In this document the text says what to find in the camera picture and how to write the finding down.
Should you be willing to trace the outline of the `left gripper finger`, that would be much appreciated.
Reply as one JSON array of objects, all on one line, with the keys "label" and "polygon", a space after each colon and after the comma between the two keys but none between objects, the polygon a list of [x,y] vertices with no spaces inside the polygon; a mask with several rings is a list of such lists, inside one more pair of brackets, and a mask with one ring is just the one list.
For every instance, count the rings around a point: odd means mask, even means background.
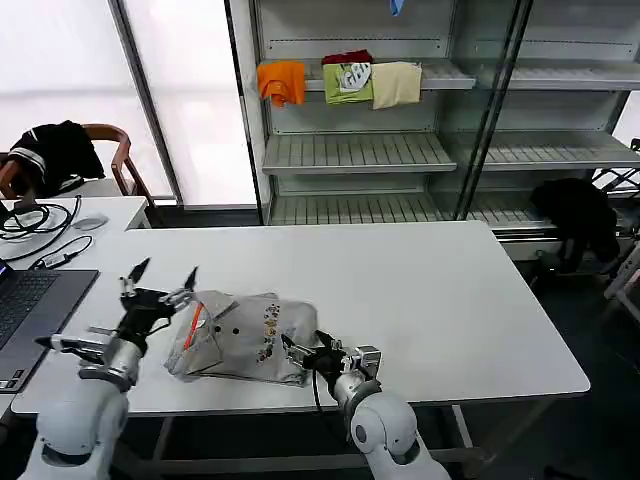
[{"label": "left gripper finger", "polygon": [[150,258],[144,259],[136,264],[126,277],[120,278],[121,298],[129,298],[136,295],[136,285],[144,275],[146,268],[150,262]]},{"label": "left gripper finger", "polygon": [[197,271],[198,267],[195,266],[181,287],[159,298],[159,303],[170,313],[179,312],[192,301],[195,295]]}]

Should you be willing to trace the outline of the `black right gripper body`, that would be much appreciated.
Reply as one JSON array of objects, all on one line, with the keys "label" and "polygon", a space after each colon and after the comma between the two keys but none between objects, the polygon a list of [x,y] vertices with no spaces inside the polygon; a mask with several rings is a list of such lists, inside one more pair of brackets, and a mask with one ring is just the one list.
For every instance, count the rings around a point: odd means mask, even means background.
[{"label": "black right gripper body", "polygon": [[305,357],[305,368],[319,373],[327,383],[335,383],[344,370],[343,350],[316,348]]}]

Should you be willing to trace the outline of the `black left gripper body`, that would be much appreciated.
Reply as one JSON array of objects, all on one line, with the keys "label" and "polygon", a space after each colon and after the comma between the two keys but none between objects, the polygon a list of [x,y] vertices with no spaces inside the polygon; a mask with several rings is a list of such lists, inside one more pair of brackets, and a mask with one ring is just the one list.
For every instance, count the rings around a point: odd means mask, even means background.
[{"label": "black left gripper body", "polygon": [[136,288],[133,293],[123,293],[120,303],[124,308],[124,315],[116,327],[116,337],[134,344],[141,353],[148,350],[147,338],[156,329],[158,320],[166,319],[166,328],[171,324],[171,318],[176,313],[174,305],[162,301],[166,292]]}]

